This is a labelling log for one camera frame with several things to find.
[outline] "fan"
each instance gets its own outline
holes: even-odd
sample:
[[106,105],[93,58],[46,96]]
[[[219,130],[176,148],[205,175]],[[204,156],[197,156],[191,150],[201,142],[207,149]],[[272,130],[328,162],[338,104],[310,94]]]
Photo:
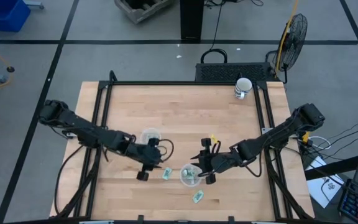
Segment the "fan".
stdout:
[[305,42],[307,29],[308,21],[306,17],[302,14],[294,15],[289,25],[288,32],[284,30],[278,49],[266,54],[265,62],[267,62],[270,54],[274,54],[273,64],[275,65],[275,68],[271,68],[271,72],[275,77],[277,77],[278,70],[284,72],[284,83],[287,83],[287,71],[292,68],[301,52]]

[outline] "paper money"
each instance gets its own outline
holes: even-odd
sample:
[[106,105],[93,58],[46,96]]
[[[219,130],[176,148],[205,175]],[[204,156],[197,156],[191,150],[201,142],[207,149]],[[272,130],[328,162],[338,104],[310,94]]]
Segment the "paper money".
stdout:
[[202,190],[199,190],[199,191],[193,196],[193,201],[194,201],[194,203],[198,203],[203,197],[204,197],[204,192],[203,192]]
[[165,168],[164,173],[162,174],[162,179],[168,180],[169,177],[171,176],[171,173],[172,173],[171,168],[169,168],[169,167]]

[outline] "wooden tabletop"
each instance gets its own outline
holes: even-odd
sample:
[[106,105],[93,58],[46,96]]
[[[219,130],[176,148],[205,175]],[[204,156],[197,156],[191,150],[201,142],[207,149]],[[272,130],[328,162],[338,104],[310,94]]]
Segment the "wooden tabletop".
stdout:
[[[97,82],[84,82],[76,114],[91,120],[97,92]],[[268,83],[275,124],[290,116],[282,83]],[[262,92],[262,107],[267,125]],[[109,162],[102,158],[95,192],[92,219],[136,220],[227,220],[272,221],[272,199],[262,156],[262,176],[255,178],[247,169],[233,168],[216,175],[216,183],[186,187],[179,179],[183,165],[195,162],[201,138],[214,134],[221,142],[221,152],[242,139],[260,136],[253,92],[244,100],[234,98],[233,86],[133,86],[120,85],[112,89],[107,126],[111,129],[140,134],[147,128],[157,128],[163,138],[175,144],[173,156],[161,164],[163,169],[149,173],[149,181],[136,180],[141,164],[108,153]],[[78,147],[78,141],[68,141],[65,158]],[[288,147],[298,149],[295,141]],[[62,209],[78,188],[85,150],[73,157],[60,179],[58,204]],[[282,151],[282,161],[289,191],[309,215],[314,215],[303,166],[298,154]],[[170,180],[161,178],[164,168],[173,169]],[[249,166],[258,172],[258,160]],[[203,190],[203,199],[195,204],[192,196]],[[282,194],[277,190],[282,216],[285,212]],[[87,201],[88,192],[84,194]],[[85,214],[83,203],[81,214]]]

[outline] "blue bin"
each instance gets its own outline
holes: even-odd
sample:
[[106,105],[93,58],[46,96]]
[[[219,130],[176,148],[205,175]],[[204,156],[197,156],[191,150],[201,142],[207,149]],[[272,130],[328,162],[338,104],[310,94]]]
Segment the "blue bin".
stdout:
[[29,14],[23,0],[0,0],[0,31],[19,31]]

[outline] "white cable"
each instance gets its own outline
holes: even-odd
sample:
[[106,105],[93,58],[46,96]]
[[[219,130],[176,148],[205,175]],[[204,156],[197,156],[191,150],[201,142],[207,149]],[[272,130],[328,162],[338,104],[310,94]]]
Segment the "white cable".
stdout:
[[319,149],[330,149],[331,148],[331,143],[327,139],[325,139],[323,137],[320,137],[320,136],[310,136],[309,137],[309,139],[313,139],[313,138],[321,139],[321,140],[325,141],[328,144],[328,147],[320,147],[320,146],[317,146],[315,144],[313,144],[313,147],[316,147],[316,148],[319,148]]

